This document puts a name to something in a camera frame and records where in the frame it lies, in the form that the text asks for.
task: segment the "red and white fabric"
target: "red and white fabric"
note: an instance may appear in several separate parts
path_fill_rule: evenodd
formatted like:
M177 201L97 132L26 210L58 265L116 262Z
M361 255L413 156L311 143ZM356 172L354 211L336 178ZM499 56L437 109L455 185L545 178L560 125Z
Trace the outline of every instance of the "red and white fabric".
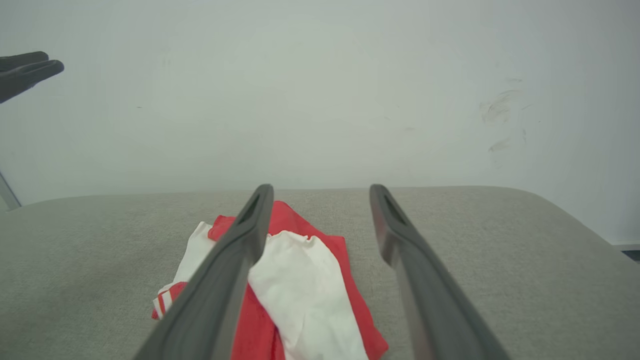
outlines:
M201 223L189 238L180 276L154 299L161 317L235 219ZM284 202L273 205L260 261L249 273L233 360L369 359L388 349L351 276L344 238L327 236Z

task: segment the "white wall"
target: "white wall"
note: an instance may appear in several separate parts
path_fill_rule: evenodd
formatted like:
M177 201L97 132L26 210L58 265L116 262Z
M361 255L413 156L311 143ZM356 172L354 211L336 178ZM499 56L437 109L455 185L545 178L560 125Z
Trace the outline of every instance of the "white wall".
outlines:
M640 238L635 0L28 0L0 106L23 204L100 193L486 184Z

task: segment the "cloth pile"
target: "cloth pile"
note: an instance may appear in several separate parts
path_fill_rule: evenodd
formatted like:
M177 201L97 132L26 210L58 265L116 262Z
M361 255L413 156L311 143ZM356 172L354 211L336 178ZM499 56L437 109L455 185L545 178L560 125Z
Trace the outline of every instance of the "cloth pile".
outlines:
M201 222L175 278L153 300L162 319L234 217ZM232 360L378 360L388 349L351 276L346 243L275 201L260 260L250 269Z

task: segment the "white cloth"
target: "white cloth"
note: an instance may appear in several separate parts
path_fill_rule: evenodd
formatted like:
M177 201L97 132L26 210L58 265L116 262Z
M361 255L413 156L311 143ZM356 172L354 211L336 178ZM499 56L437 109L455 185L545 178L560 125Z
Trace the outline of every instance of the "white cloth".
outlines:
M158 291L158 296L152 301L159 319L162 319L173 304L173 297L169 289L179 282L188 282L207 257L209 251L215 246L216 242L207 236L211 228L211 225L201 221L193 231L193 234L189 236L187 249L184 251L180 265L178 265L178 271L173 277L173 282L163 286Z
M268 236L249 284L278 327L287 360L367 360L340 265L318 237Z

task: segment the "gray table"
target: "gray table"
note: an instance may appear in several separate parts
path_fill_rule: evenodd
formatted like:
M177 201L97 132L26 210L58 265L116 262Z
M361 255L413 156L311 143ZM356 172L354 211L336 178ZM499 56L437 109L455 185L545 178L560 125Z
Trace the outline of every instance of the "gray table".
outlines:
M640 266L569 214L507 188L391 191L513 359L640 358ZM78 197L0 215L0 358L132 357L193 229L236 215L250 194ZM346 237L353 277L390 345L385 358L411 358L367 189L275 195Z

